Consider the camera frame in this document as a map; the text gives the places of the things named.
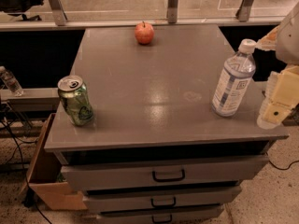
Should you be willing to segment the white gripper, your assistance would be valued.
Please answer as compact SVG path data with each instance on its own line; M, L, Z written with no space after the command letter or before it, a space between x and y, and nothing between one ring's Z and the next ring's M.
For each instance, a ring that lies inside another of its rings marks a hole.
M257 41L256 48L276 51L278 60L299 64L299 2L283 19ZM287 66L280 73L272 71L265 89L257 124L263 129L274 129L299 104L299 66Z

